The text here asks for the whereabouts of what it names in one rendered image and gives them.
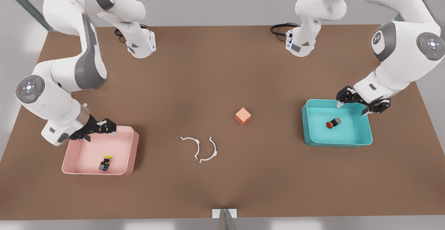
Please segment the yellow button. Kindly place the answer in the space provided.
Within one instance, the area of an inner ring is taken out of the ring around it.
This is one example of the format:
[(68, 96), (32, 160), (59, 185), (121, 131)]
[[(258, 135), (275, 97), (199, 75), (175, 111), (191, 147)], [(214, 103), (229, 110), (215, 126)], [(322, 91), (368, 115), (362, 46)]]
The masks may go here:
[(112, 159), (111, 156), (105, 155), (103, 161), (100, 162), (98, 169), (102, 171), (107, 171), (110, 166), (111, 159)]

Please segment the pink storage box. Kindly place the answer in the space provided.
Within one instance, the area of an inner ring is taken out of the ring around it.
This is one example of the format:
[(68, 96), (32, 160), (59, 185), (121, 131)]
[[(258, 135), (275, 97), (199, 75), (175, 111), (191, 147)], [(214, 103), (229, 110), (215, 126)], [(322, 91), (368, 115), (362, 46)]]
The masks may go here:
[[(131, 175), (138, 148), (138, 133), (130, 126), (117, 126), (115, 137), (94, 133), (91, 142), (70, 140), (62, 165), (65, 174)], [(107, 171), (99, 170), (104, 156), (111, 156)]]

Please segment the blue storage box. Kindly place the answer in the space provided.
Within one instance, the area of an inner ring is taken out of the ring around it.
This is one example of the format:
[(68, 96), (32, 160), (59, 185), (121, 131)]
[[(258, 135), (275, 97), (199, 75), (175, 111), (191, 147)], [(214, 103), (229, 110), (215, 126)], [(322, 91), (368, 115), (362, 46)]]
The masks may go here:
[[(362, 116), (364, 105), (347, 103), (337, 108), (336, 100), (307, 100), (303, 106), (302, 125), (308, 146), (358, 148), (372, 144), (368, 117)], [(328, 129), (326, 122), (340, 118), (341, 123)]]

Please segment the orange cube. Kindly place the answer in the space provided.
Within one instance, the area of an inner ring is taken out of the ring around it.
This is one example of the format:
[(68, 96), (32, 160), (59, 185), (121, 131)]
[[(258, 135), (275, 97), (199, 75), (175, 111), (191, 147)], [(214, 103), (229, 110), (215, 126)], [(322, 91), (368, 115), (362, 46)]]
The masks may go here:
[(235, 113), (235, 119), (241, 125), (244, 125), (251, 119), (251, 114), (245, 108), (241, 108), (237, 113)]

